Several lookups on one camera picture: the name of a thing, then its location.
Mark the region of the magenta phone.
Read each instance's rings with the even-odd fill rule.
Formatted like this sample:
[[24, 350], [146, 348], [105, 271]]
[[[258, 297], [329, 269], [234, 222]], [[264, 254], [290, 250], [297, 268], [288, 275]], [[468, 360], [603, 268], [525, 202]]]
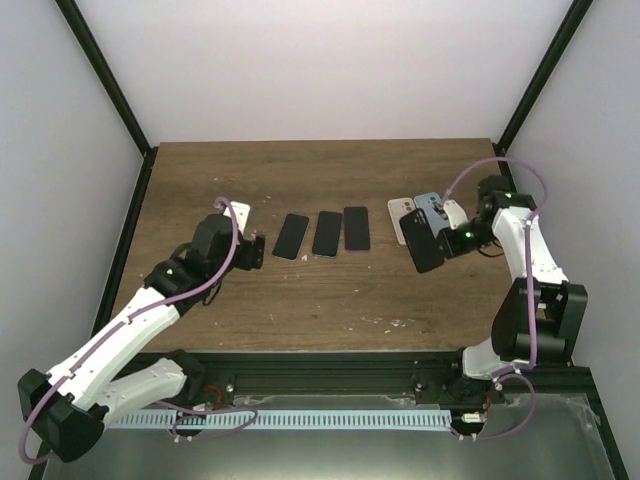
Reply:
[[344, 245], [349, 252], [371, 248], [368, 209], [364, 206], [344, 208]]

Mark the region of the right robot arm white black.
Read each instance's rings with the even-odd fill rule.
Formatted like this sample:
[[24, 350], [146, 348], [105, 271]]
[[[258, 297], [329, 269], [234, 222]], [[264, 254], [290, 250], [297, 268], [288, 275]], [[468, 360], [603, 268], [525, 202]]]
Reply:
[[489, 338], [465, 348], [462, 367], [445, 376], [447, 396], [465, 403], [479, 392], [479, 379], [532, 370], [538, 364], [569, 362], [588, 294], [554, 260], [534, 198], [508, 190], [505, 177], [491, 175], [479, 183], [475, 217], [467, 217], [450, 197], [433, 209], [448, 224], [438, 234], [446, 258], [497, 243], [512, 279]]

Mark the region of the silver blue phone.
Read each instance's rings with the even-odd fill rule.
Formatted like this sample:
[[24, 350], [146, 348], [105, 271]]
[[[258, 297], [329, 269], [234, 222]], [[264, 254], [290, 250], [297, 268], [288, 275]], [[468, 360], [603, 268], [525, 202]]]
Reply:
[[275, 257], [295, 261], [304, 240], [309, 218], [289, 213], [286, 215], [272, 254]]

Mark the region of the light blue phone case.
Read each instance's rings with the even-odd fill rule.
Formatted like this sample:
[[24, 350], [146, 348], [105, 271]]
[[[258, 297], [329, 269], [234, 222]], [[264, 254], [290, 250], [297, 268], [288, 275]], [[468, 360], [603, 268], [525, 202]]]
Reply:
[[442, 209], [441, 197], [436, 192], [428, 192], [414, 197], [414, 204], [425, 213], [429, 226], [435, 237], [449, 227], [449, 220]]

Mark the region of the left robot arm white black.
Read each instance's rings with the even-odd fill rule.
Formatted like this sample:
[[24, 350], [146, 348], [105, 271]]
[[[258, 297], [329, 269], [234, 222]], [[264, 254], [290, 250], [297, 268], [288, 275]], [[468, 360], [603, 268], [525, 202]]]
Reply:
[[194, 306], [211, 304], [229, 272], [261, 268], [264, 237], [244, 236], [250, 210], [247, 204], [223, 202], [197, 225], [191, 241], [154, 267], [126, 306], [85, 345], [47, 372], [31, 369], [20, 378], [24, 427], [18, 451], [23, 462], [36, 465], [48, 459], [28, 454], [30, 433], [51, 455], [71, 462], [128, 414], [165, 400], [191, 404], [203, 395], [204, 368], [182, 350], [135, 373], [120, 373]]

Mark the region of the black phone case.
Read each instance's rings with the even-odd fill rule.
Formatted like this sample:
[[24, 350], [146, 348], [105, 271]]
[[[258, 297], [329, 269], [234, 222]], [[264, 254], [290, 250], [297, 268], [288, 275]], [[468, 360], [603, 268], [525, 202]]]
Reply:
[[404, 215], [399, 225], [418, 273], [427, 273], [444, 264], [444, 253], [422, 209], [417, 208]]

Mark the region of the dark green phone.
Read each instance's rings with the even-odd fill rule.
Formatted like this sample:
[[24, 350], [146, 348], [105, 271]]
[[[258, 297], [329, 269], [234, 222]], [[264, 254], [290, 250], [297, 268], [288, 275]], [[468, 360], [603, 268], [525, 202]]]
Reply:
[[342, 220], [339, 212], [319, 212], [311, 249], [314, 256], [334, 258], [337, 255]]

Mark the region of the beige phone case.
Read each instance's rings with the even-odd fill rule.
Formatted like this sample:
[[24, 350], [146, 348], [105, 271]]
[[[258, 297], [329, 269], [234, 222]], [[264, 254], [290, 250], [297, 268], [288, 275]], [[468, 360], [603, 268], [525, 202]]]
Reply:
[[405, 246], [406, 240], [401, 229], [400, 220], [415, 209], [414, 201], [408, 197], [391, 199], [387, 202], [387, 209], [396, 239], [401, 246]]

